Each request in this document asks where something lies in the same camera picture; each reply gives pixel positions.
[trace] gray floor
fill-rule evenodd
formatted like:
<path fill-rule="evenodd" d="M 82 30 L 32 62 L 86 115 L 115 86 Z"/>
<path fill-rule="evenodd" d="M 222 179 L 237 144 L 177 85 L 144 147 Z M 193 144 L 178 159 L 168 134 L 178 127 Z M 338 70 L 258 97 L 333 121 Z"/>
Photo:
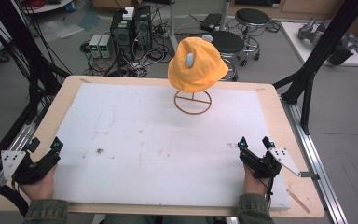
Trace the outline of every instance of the gray floor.
<path fill-rule="evenodd" d="M 69 25 L 79 23 L 87 15 L 90 15 L 88 11 L 80 8 L 75 13 L 56 10 L 41 15 L 39 19 L 43 22 L 65 18 L 64 24 Z M 177 26 L 190 20 L 178 19 Z M 109 29 L 110 21 L 99 20 L 97 23 L 97 26 L 68 39 L 49 42 L 74 74 L 82 74 L 87 69 L 87 60 L 79 46 L 92 34 L 106 33 Z M 198 25 L 188 22 L 186 27 L 197 28 Z M 257 39 L 262 44 L 260 60 L 249 60 L 243 68 L 237 63 L 239 82 L 274 83 L 301 67 L 301 61 L 282 31 L 277 34 L 265 32 Z M 35 41 L 41 46 L 40 39 Z M 166 63 L 152 65 L 147 77 L 165 78 L 167 67 Z M 27 104 L 27 88 L 27 81 L 12 61 L 0 62 L 0 141 Z M 286 89 L 283 87 L 278 93 L 284 93 Z M 323 66 L 320 69 L 314 81 L 310 132 L 347 220 L 349 223 L 358 222 L 358 67 Z M 274 219 L 277 223 L 330 223 L 328 215 L 322 218 Z M 0 223 L 21 221 L 17 213 L 0 212 Z M 70 216 L 70 223 L 91 221 L 92 215 Z"/>

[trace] stool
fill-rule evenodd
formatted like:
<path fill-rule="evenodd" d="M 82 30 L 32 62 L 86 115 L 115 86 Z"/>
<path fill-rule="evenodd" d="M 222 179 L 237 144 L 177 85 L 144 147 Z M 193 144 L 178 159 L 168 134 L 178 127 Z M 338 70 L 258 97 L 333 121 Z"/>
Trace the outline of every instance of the stool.
<path fill-rule="evenodd" d="M 249 52 L 254 52 L 257 50 L 257 54 L 254 56 L 254 59 L 258 60 L 258 58 L 260 57 L 260 45 L 253 37 L 249 35 L 251 33 L 251 29 L 257 29 L 266 26 L 269 23 L 269 16 L 266 13 L 257 9 L 243 8 L 235 13 L 235 20 L 239 24 L 245 26 L 245 29 L 242 31 L 242 33 L 243 42 L 245 43 L 245 48 L 243 49 L 243 51 L 246 52 L 246 54 L 245 58 L 241 62 L 241 66 L 245 66 L 248 62 L 247 56 Z M 254 40 L 256 45 L 250 44 L 251 39 Z"/>
<path fill-rule="evenodd" d="M 228 73 L 221 80 L 227 81 L 231 79 L 236 81 L 238 79 L 237 70 L 228 58 L 240 59 L 240 53 L 245 46 L 243 40 L 239 36 L 227 31 L 215 31 L 211 33 L 211 36 L 213 38 L 212 44 L 219 51 L 220 56 L 228 66 Z"/>

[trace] orange cap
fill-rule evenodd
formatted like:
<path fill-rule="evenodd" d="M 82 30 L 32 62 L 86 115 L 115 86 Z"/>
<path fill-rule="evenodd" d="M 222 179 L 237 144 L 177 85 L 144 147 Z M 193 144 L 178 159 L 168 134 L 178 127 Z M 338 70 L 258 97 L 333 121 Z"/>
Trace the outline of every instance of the orange cap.
<path fill-rule="evenodd" d="M 186 57 L 193 54 L 191 67 Z M 179 91 L 197 92 L 210 88 L 228 71 L 214 45 L 200 37 L 188 37 L 179 42 L 168 66 L 168 80 Z"/>

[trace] wooden table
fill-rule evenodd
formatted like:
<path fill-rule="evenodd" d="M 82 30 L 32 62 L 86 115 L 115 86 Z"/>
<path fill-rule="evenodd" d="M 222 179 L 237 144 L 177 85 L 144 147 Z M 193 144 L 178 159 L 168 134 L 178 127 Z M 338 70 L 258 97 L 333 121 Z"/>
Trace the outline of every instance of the wooden table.
<path fill-rule="evenodd" d="M 68 77 L 49 108 L 48 113 L 35 132 L 34 137 L 37 137 L 41 144 L 33 155 L 34 161 L 39 160 L 46 152 L 46 148 L 49 148 L 82 83 L 170 86 L 168 79 L 84 76 Z M 256 91 L 268 125 L 270 139 L 273 139 L 276 146 L 290 148 L 291 156 L 296 162 L 299 170 L 308 171 L 296 142 L 295 135 L 282 108 L 281 101 L 272 85 L 218 82 L 214 84 L 212 88 Z M 282 168 L 281 173 L 285 180 L 289 200 L 291 201 L 291 208 L 287 210 L 271 210 L 271 215 L 273 217 L 322 217 L 324 215 L 324 210 L 312 180 L 310 178 L 297 177 L 286 168 Z M 17 211 L 17 208 L 9 200 L 0 196 L 0 211 Z M 233 208 L 141 206 L 95 203 L 70 203 L 69 212 L 236 216 L 236 209 Z"/>

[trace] person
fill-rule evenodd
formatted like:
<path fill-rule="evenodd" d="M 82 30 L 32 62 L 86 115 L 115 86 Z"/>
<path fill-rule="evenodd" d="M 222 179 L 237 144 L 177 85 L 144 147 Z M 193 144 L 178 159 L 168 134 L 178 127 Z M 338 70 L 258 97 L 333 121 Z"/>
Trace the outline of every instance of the person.
<path fill-rule="evenodd" d="M 22 191 L 31 200 L 31 204 L 23 224 L 64 224 L 67 222 L 68 202 L 64 200 L 52 199 L 54 194 L 53 176 L 56 167 L 57 165 L 55 165 L 41 181 L 34 183 L 33 185 L 20 186 Z M 243 165 L 243 167 L 245 170 L 243 183 L 244 194 L 240 196 L 238 203 L 239 222 L 241 224 L 274 223 L 269 215 L 269 208 L 265 200 L 265 195 L 267 193 L 266 186 L 268 185 L 269 180 L 254 179 L 252 170 L 250 170 L 246 165 Z"/>

